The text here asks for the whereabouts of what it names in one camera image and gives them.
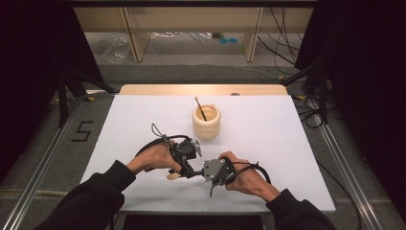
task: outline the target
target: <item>black sleeve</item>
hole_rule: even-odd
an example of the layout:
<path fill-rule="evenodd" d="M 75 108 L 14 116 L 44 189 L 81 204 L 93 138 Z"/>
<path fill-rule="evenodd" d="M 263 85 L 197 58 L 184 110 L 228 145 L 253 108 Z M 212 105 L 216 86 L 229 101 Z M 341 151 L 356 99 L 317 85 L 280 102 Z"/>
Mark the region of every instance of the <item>black sleeve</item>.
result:
<path fill-rule="evenodd" d="M 35 229 L 105 229 L 124 204 L 122 191 L 134 180 L 128 167 L 116 161 L 69 192 Z"/>
<path fill-rule="evenodd" d="M 335 229 L 331 221 L 308 200 L 298 201 L 287 189 L 266 207 L 275 218 L 275 228 L 330 230 Z"/>

